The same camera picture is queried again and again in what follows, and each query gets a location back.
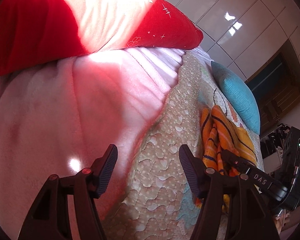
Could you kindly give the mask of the pink fleece blanket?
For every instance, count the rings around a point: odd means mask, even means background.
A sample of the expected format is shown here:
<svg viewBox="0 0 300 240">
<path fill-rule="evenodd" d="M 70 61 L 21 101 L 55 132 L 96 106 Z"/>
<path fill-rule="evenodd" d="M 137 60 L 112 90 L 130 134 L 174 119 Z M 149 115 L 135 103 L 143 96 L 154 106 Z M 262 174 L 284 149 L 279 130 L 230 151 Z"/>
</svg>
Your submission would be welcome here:
<svg viewBox="0 0 300 240">
<path fill-rule="evenodd" d="M 118 161 L 96 201 L 105 218 L 125 192 L 136 147 L 178 83 L 184 53 L 102 51 L 0 77 L 0 226 L 11 239 L 49 175 L 76 174 L 114 144 Z"/>
</svg>

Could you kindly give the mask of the yellow striped knit clothing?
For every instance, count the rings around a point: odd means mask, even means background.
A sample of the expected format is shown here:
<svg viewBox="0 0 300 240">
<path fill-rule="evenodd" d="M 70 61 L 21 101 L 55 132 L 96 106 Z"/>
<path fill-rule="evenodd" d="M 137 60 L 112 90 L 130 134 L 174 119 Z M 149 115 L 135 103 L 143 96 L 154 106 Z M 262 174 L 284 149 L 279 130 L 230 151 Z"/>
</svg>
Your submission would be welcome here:
<svg viewBox="0 0 300 240">
<path fill-rule="evenodd" d="M 213 168 L 221 175 L 235 177 L 236 168 L 230 167 L 221 156 L 223 150 L 257 164 L 253 142 L 243 127 L 237 127 L 226 117 L 222 109 L 215 105 L 202 110 L 200 126 L 203 142 L 202 161 L 206 167 Z"/>
</svg>

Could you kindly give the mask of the teal curtain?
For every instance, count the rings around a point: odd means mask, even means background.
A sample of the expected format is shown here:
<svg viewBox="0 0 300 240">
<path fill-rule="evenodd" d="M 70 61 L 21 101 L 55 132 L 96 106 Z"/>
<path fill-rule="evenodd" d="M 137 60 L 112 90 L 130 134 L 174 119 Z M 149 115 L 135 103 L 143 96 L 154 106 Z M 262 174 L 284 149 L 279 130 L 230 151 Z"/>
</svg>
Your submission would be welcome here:
<svg viewBox="0 0 300 240">
<path fill-rule="evenodd" d="M 274 89 L 282 85 L 283 80 L 289 75 L 289 67 L 282 54 L 279 53 L 247 83 L 247 86 L 256 101 L 260 101 L 269 93 L 272 93 Z"/>
</svg>

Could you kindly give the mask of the cluttered clothes rack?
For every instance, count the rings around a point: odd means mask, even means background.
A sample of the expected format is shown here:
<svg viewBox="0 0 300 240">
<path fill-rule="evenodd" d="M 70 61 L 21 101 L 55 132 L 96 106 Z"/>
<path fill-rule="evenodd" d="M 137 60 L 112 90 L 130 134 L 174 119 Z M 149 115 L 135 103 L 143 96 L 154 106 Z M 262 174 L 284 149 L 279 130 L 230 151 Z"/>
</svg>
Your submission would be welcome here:
<svg viewBox="0 0 300 240">
<path fill-rule="evenodd" d="M 285 140 L 290 133 L 291 127 L 287 124 L 279 124 L 276 129 L 260 140 L 262 158 L 278 153 L 283 157 L 285 149 Z"/>
</svg>

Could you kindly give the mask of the patchwork quilted bedspread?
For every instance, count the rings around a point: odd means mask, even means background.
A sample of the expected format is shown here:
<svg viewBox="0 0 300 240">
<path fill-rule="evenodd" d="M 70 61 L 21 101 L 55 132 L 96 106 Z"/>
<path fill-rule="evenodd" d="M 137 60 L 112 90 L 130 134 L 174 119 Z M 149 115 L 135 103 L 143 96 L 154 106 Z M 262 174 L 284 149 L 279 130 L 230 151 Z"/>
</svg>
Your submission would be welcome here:
<svg viewBox="0 0 300 240">
<path fill-rule="evenodd" d="M 203 108 L 218 105 L 234 125 L 244 127 L 217 87 L 208 53 L 196 48 L 183 60 L 178 84 L 138 148 L 126 195 L 104 220 L 108 239 L 190 239 L 200 208 L 183 171 L 182 151 L 203 155 Z"/>
</svg>

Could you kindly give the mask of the brown wooden door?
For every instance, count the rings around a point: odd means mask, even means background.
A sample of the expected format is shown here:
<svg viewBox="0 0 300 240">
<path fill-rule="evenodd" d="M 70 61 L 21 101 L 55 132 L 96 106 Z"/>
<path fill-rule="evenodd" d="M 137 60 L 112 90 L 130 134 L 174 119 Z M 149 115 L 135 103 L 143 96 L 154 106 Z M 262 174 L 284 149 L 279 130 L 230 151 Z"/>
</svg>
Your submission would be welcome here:
<svg viewBox="0 0 300 240">
<path fill-rule="evenodd" d="M 300 103 L 300 79 L 285 77 L 274 85 L 258 102 L 260 135 L 277 124 Z"/>
</svg>

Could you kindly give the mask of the blue knit pillow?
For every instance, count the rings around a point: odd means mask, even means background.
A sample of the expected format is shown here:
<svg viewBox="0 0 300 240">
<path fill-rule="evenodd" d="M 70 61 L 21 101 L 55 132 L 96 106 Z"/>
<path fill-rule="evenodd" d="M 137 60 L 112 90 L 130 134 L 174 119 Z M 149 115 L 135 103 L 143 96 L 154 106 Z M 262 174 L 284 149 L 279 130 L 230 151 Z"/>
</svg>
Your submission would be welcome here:
<svg viewBox="0 0 300 240">
<path fill-rule="evenodd" d="M 212 74 L 222 93 L 239 114 L 246 126 L 256 134 L 260 134 L 261 120 L 256 99 L 234 72 L 220 63 L 211 61 Z"/>
</svg>

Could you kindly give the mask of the red embroidered pillow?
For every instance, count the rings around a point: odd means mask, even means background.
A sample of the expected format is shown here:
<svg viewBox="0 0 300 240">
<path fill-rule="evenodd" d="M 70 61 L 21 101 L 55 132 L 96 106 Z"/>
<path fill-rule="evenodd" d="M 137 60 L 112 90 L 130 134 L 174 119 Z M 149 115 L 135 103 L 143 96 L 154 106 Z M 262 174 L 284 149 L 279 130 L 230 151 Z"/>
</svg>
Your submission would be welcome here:
<svg viewBox="0 0 300 240">
<path fill-rule="evenodd" d="M 0 76 L 104 50 L 190 50 L 202 40 L 166 0 L 0 0 Z"/>
</svg>

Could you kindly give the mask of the white glossy wardrobe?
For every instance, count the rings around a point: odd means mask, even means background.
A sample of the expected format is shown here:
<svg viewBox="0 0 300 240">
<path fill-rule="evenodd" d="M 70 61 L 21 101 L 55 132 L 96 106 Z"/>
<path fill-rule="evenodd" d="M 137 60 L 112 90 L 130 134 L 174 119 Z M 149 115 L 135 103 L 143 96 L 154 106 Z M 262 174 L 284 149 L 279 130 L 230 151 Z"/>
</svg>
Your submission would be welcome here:
<svg viewBox="0 0 300 240">
<path fill-rule="evenodd" d="M 243 80 L 290 42 L 300 62 L 300 9 L 293 0 L 167 0 L 204 34 L 201 47 Z"/>
</svg>

